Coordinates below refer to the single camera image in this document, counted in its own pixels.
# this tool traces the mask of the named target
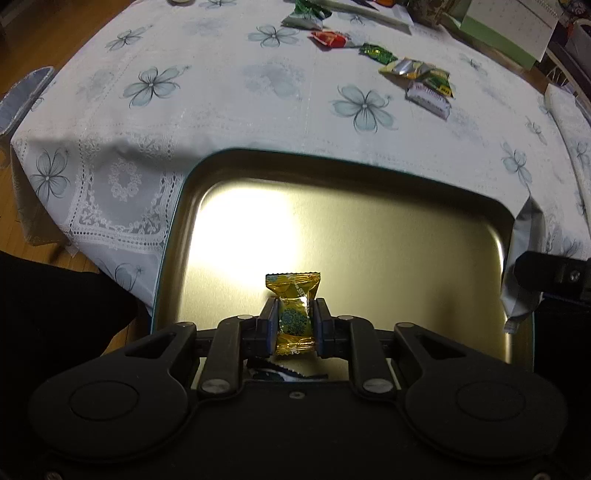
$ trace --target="table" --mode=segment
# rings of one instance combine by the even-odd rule
[[[344,12],[325,21],[450,71],[445,122],[356,50],[325,51],[282,28],[292,10],[281,0],[138,0],[21,124],[12,146],[29,194],[123,288],[153,305],[183,180],[232,147],[406,171],[494,197],[514,216],[531,196],[547,224],[540,248],[591,255],[569,151],[535,89],[442,27],[408,34]]]

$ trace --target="red candy wrapper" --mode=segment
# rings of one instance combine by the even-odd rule
[[[363,41],[361,39],[355,38],[354,35],[348,33],[323,30],[318,32],[313,31],[310,32],[310,34],[316,41],[330,48],[351,48],[360,47],[363,45]]]

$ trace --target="metal screw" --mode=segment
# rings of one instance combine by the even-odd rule
[[[219,395],[220,393],[225,393],[230,390],[230,383],[223,378],[212,378],[203,382],[201,390],[213,395]]]
[[[371,393],[387,393],[394,388],[394,384],[385,378],[370,378],[363,382],[363,389]]]

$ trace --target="candy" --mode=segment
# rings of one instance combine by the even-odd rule
[[[363,46],[359,49],[359,53],[361,55],[367,55],[369,58],[377,60],[384,65],[388,63],[392,63],[393,61],[397,60],[398,57],[395,56],[391,51],[386,50],[379,45],[373,45],[371,43],[364,43]]]
[[[442,69],[433,68],[427,73],[419,77],[418,81],[424,83],[429,88],[435,90],[442,95],[452,97],[452,88],[449,85],[449,72]]]
[[[398,62],[388,63],[385,67],[380,68],[379,71],[381,73],[391,73],[409,80],[416,80],[433,68],[435,68],[435,65],[431,63],[405,57]]]
[[[363,41],[355,35],[332,30],[311,32],[311,35],[315,40],[330,48],[359,47],[363,43]]]
[[[322,30],[322,21],[332,15],[330,10],[322,8],[308,0],[295,0],[295,9],[283,19],[285,27],[303,28],[304,30]]]
[[[319,273],[284,273],[265,277],[265,285],[279,298],[277,355],[314,350],[310,302],[316,296],[319,283]]]
[[[447,99],[420,82],[411,82],[406,98],[447,120],[451,106]]]

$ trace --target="metal tray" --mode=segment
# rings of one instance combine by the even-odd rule
[[[391,170],[303,155],[227,150],[181,193],[154,326],[258,314],[265,274],[319,271],[334,315],[376,328],[414,322],[511,361],[501,276],[514,219],[496,200]]]

